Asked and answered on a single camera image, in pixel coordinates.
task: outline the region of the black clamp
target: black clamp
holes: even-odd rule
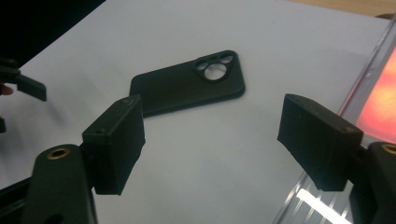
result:
[[[47,101],[46,86],[22,75],[17,62],[13,59],[0,57],[0,83],[16,84],[18,91],[22,91],[41,101]],[[6,123],[0,118],[0,133],[5,133],[6,130]]]

